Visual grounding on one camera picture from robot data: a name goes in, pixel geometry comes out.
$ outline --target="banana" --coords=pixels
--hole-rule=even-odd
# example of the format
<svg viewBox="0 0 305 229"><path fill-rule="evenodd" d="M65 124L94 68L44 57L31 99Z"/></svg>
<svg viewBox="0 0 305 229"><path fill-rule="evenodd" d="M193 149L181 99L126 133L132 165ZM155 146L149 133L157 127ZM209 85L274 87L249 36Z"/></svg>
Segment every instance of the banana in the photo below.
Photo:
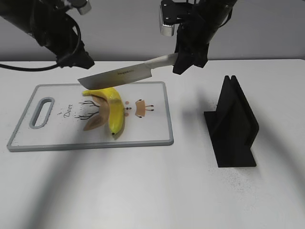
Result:
<svg viewBox="0 0 305 229"><path fill-rule="evenodd" d="M112 135L117 134L122 129L125 120L124 105L117 90L113 87L100 90L87 90L82 92L82 95L95 95L105 99L110 108L109 128Z"/></svg>

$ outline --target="knife handle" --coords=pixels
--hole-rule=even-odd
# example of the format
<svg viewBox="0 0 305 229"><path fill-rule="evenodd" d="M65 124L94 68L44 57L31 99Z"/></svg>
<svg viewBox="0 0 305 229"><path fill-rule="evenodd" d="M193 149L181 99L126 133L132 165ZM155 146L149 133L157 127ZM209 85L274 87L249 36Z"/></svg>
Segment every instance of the knife handle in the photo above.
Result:
<svg viewBox="0 0 305 229"><path fill-rule="evenodd" d="M166 56L160 56L149 61L145 61L144 64L151 69L155 69L164 66L174 65L177 58L178 54L173 53Z"/></svg>

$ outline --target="cutting board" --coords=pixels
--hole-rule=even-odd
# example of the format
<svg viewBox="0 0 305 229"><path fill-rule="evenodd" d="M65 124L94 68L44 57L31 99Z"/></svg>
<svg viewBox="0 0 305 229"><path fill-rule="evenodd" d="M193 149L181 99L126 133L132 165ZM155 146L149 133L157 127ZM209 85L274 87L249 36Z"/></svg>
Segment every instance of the cutting board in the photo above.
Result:
<svg viewBox="0 0 305 229"><path fill-rule="evenodd" d="M173 143L164 82L131 83L115 89L125 106L121 133L112 136L108 122L84 130L99 115L102 105L92 96L83 96L85 88L80 84L44 84L35 88L8 142L8 149L18 152Z"/></svg>

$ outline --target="white cutting board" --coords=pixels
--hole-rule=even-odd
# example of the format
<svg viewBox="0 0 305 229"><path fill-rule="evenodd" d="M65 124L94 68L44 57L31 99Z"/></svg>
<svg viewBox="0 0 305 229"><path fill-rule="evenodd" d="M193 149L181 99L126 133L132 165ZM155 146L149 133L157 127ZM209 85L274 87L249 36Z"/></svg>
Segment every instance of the white cutting board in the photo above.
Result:
<svg viewBox="0 0 305 229"><path fill-rule="evenodd" d="M131 83L116 87L126 113L124 131L112 136L108 122L104 126L84 131L88 120L79 116L88 116L99 110L84 101L93 101L91 96L83 96L86 90L80 84L38 85L27 104L8 149L16 151L69 150L128 146L164 146L173 143L173 132L169 114L166 87L163 82ZM31 120L38 104L44 98L52 98L54 104L44 126L33 128ZM135 115L139 99L145 101L145 116Z"/></svg>

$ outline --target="cutting board handle hole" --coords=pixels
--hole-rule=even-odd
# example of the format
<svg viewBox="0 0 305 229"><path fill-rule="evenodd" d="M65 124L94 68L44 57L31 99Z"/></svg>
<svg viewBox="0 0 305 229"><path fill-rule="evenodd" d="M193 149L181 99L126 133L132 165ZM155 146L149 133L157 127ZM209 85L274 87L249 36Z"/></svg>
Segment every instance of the cutting board handle hole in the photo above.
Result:
<svg viewBox="0 0 305 229"><path fill-rule="evenodd" d="M55 100L51 97L41 99L30 120L30 128L39 129L46 125Z"/></svg>

